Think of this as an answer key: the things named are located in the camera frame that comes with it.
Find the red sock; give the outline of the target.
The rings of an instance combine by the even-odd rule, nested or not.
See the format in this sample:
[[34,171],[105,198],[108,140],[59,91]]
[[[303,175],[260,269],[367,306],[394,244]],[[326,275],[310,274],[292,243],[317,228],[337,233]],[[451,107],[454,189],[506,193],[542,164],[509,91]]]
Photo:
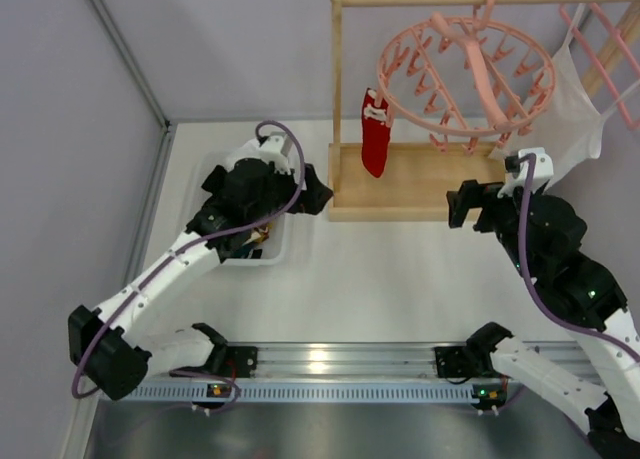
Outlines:
[[376,106],[377,92],[367,88],[361,108],[361,160],[366,171],[380,178],[387,162],[391,128],[387,124],[388,103],[382,99]]

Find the pink round clip hanger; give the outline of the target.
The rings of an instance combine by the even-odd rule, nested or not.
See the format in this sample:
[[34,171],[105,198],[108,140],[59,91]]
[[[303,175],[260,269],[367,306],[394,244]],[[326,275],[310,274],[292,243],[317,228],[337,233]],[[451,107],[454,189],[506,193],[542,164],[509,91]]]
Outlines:
[[555,67],[522,30],[495,21],[496,0],[468,15],[435,11],[393,37],[376,65],[376,106],[388,103],[387,124],[404,118],[446,151],[452,137],[473,152],[483,138],[500,142],[532,132],[550,105]]

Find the brown beige striped sock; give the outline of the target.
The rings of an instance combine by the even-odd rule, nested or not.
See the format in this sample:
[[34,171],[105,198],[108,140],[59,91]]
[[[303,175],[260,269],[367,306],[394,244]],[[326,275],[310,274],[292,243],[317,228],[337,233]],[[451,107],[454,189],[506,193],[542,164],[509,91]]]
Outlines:
[[270,236],[272,226],[270,224],[255,228],[250,235],[251,242],[262,243]]

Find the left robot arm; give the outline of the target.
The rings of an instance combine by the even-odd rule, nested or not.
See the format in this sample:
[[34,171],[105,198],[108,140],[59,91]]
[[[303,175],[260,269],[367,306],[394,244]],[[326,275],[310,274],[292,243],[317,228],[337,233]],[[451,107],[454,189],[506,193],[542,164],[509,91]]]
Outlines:
[[332,190],[313,165],[280,173],[273,163],[245,158],[231,169],[216,166],[202,184],[207,200],[170,249],[123,291],[69,316],[72,362],[106,396],[120,400],[144,379],[168,372],[215,374],[226,361],[226,339],[205,323],[167,336],[150,336],[152,323],[199,277],[248,245],[263,223],[288,214],[317,215]]

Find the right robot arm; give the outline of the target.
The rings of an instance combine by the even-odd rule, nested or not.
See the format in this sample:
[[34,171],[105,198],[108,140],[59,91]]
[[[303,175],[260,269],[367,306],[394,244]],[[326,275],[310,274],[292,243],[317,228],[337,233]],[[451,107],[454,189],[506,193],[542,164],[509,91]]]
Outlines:
[[613,274],[580,250],[587,225],[565,200],[525,186],[503,195],[501,183],[465,181],[446,195],[448,225],[472,209],[473,229],[492,233],[534,303],[568,331],[601,382],[589,383],[489,322],[461,346],[436,351],[443,379],[505,376],[555,406],[602,458],[639,455],[639,334]]

